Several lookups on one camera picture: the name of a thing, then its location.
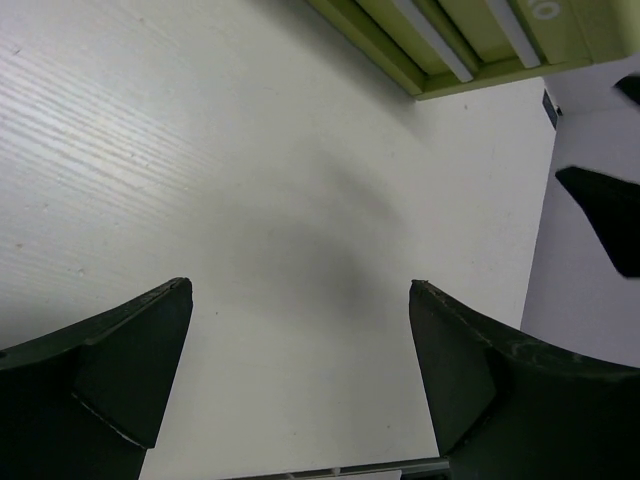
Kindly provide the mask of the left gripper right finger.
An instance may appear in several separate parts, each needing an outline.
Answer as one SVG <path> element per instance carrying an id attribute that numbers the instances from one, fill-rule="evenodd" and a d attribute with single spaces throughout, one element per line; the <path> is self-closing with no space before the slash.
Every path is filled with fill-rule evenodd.
<path id="1" fill-rule="evenodd" d="M 416 280 L 409 318 L 453 479 L 635 479 L 639 371 L 551 345 Z"/>

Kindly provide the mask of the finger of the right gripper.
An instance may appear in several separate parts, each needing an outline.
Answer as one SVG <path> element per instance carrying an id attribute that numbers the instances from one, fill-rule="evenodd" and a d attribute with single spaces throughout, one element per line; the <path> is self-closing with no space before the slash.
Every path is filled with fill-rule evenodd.
<path id="1" fill-rule="evenodd" d="M 614 85 L 615 90 L 635 106 L 640 105 L 640 74 L 629 74 Z"/>
<path id="2" fill-rule="evenodd" d="M 639 185 L 569 166 L 555 178 L 584 212 L 616 271 L 639 277 Z"/>

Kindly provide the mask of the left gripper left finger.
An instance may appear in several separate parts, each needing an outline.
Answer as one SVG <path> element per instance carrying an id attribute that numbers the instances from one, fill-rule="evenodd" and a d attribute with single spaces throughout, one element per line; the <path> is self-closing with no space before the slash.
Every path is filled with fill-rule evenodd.
<path id="1" fill-rule="evenodd" d="M 4 479 L 136 479 L 155 447 L 193 310 L 168 282 L 1 352 Z"/>

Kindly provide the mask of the drawer of chest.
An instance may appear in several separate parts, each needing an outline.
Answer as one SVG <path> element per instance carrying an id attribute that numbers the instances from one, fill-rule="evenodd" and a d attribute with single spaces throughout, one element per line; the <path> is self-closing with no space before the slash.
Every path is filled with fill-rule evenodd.
<path id="1" fill-rule="evenodd" d="M 527 69 L 542 65 L 508 1 L 452 0 L 439 4 L 484 63 L 518 58 Z"/>
<path id="2" fill-rule="evenodd" d="M 425 73 L 451 73 L 463 83 L 478 73 L 479 57 L 437 1 L 357 4 Z"/>

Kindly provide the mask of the green metal drawer chest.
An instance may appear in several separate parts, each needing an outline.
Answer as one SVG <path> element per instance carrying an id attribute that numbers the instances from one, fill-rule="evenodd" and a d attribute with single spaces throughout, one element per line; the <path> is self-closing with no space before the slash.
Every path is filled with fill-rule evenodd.
<path id="1" fill-rule="evenodd" d="M 639 50 L 636 1 L 314 1 L 416 100 L 543 77 Z"/>

